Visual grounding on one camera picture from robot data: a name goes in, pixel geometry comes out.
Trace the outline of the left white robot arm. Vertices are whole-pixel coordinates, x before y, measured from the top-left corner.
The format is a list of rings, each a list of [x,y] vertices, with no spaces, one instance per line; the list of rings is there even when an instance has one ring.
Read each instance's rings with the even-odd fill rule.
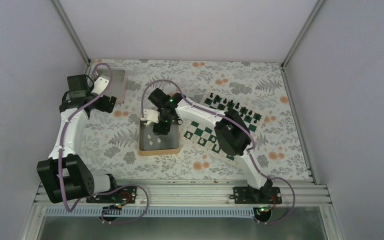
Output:
[[[98,194],[111,203],[119,197],[116,180],[110,173],[92,173],[81,159],[82,138],[92,110],[111,113],[116,97],[104,95],[111,83],[99,75],[89,85],[85,75],[67,77],[68,91],[59,106],[61,124],[55,145],[36,171],[51,203],[87,198]]]

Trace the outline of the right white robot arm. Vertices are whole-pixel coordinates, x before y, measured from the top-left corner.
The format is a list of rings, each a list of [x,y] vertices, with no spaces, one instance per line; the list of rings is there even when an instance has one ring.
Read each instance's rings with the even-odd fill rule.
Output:
[[[152,91],[148,100],[156,109],[142,108],[140,120],[153,123],[155,135],[167,135],[172,122],[178,120],[204,124],[215,133],[219,148],[233,156],[242,169],[249,190],[246,198],[258,204],[269,199],[273,182],[259,169],[254,158],[255,141],[238,111],[213,109],[194,102],[181,91],[168,95],[159,88]]]

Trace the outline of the green white chess board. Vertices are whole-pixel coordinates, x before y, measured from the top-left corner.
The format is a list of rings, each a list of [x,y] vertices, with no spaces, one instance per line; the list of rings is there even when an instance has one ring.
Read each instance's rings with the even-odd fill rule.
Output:
[[[213,93],[213,98],[209,99],[209,95],[211,93]],[[214,101],[216,95],[219,95],[221,97],[220,102]],[[246,102],[241,103],[231,97],[227,97],[226,95],[222,94],[216,94],[211,91],[207,91],[203,95],[200,104],[211,109],[222,110],[224,112],[226,112],[228,109],[236,110],[244,121],[244,124],[250,131],[253,138],[255,140],[257,139],[257,136],[260,133],[259,128],[263,124],[263,113],[261,111],[252,110],[251,108],[247,107]],[[208,138],[208,140],[204,139],[204,143],[200,143],[200,138],[202,138],[204,132],[209,133],[210,137]],[[208,150],[210,154],[223,160],[224,162],[229,163],[231,165],[236,164],[234,156],[231,156],[221,150],[216,137],[215,130],[210,128],[209,125],[192,120],[190,121],[188,127],[186,127],[186,129],[183,131],[183,137],[185,137],[188,142],[197,144],[200,148]],[[215,145],[219,146],[219,152],[214,151]]]

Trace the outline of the yellow rimmed metal tray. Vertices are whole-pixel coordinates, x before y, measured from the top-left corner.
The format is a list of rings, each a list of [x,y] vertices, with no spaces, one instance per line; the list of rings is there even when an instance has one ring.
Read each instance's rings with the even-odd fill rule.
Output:
[[[167,135],[156,135],[153,122],[141,122],[138,133],[138,154],[140,156],[175,155],[181,150],[179,126],[172,122]]]

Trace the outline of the pink rimmed metal tray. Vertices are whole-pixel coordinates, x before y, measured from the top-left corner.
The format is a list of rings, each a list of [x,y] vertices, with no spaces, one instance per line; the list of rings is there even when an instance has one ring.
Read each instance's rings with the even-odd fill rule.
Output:
[[[98,69],[94,76],[96,79],[98,76],[106,76],[110,78],[110,71],[107,69]],[[126,71],[122,69],[113,69],[112,82],[104,95],[108,97],[114,96],[117,98],[116,104],[122,104],[125,101],[127,88],[128,78],[126,76]]]

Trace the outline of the floral table cloth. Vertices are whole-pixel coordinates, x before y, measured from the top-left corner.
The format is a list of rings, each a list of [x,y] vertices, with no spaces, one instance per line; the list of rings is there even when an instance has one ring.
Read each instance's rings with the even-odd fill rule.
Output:
[[[153,105],[143,92],[178,90],[193,101],[213,92],[262,115],[254,136],[255,157],[265,175],[309,180],[289,98],[277,63],[110,59],[125,71],[125,100],[112,113],[93,111],[84,130],[81,159],[90,171],[120,179],[243,180],[243,171],[187,138],[173,155],[141,156],[141,107]]]

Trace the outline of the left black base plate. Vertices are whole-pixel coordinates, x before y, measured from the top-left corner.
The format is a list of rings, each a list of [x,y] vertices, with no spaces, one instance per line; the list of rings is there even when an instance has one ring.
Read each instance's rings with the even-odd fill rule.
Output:
[[[112,194],[88,197],[86,202],[89,204],[134,204],[136,194],[136,186],[126,186]]]

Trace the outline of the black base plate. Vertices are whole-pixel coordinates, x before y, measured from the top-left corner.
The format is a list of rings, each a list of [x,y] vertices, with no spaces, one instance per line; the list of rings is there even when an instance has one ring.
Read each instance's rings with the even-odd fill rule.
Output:
[[[126,186],[112,194],[88,197],[86,202],[89,204],[134,204],[136,194],[136,186]]]
[[[234,200],[237,205],[243,204],[282,204],[282,194],[279,187],[269,187],[256,190],[249,186],[236,186],[233,188],[229,199]]]

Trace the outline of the aluminium mounting rail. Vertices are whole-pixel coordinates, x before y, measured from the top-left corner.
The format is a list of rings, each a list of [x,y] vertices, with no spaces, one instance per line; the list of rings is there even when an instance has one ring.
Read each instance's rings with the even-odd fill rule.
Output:
[[[235,201],[229,196],[236,186],[245,186],[245,180],[137,180],[133,183],[143,187],[137,190],[135,204],[146,204],[148,194],[152,207],[230,207]],[[280,188],[280,207],[330,207],[332,200],[326,185],[311,181],[292,180],[292,188],[282,181],[274,181]]]

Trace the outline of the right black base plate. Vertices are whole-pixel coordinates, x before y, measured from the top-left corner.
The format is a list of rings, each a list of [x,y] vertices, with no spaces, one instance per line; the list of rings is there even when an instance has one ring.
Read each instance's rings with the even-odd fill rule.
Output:
[[[256,190],[249,186],[236,186],[233,188],[229,199],[234,200],[237,205],[243,204],[282,204],[282,194],[279,187],[269,187]]]

